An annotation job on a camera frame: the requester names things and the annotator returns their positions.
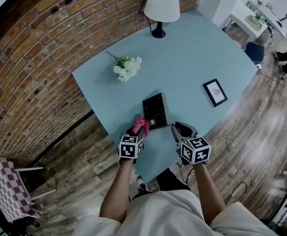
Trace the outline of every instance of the flower bouquet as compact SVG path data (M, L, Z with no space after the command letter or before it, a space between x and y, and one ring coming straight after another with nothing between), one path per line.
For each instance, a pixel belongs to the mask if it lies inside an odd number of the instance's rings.
M140 57L115 57L109 52L108 54L116 61L113 71L119 75L117 80L127 82L131 77L136 75L137 71L140 69L140 64L142 63L142 59Z

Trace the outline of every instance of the pink object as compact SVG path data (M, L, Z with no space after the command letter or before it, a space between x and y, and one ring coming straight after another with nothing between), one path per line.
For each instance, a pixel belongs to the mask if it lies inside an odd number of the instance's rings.
M135 120L133 129L132 129L132 134L136 135L141 127L143 127L144 129L143 137L146 137L149 133L150 123L147 120L145 120L143 117L137 117L137 119Z
M27 216L39 218L13 163L5 158L0 158L0 209L8 222Z

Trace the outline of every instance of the black picture frame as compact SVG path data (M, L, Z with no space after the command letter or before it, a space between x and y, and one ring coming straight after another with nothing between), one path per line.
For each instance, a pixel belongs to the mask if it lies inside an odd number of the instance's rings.
M222 93L223 96L224 96L224 99L223 99L222 101L216 102L216 101L214 100L214 97L212 96L210 90L208 89L208 85L209 85L209 84L212 84L213 82L216 82L216 83L217 83L217 85L219 86L219 89L221 90L221 93ZM204 89L206 90L207 94L209 95L210 100L212 101L212 104L213 104L214 107L217 107L218 105L220 105L220 104L222 104L222 103L224 103L224 102L227 101L227 96L225 95L225 93L224 93L224 91L223 91L223 89L222 89L222 87L221 87L221 85L220 85L220 83L219 83L219 81L218 81L217 79L211 80L211 81L209 81L209 82L203 84L203 87L204 87Z

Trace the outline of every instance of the brick wall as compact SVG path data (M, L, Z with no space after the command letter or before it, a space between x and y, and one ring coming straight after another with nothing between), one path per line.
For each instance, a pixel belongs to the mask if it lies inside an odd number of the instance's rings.
M0 156L21 166L90 111L71 76L146 27L142 0L8 0L0 8ZM180 0L181 11L199 0Z

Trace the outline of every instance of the blue chair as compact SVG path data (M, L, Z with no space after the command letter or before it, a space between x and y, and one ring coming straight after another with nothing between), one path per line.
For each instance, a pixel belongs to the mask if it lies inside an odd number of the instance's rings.
M265 47L262 45L249 42L246 46L245 53L254 62L255 65L262 63L265 54Z

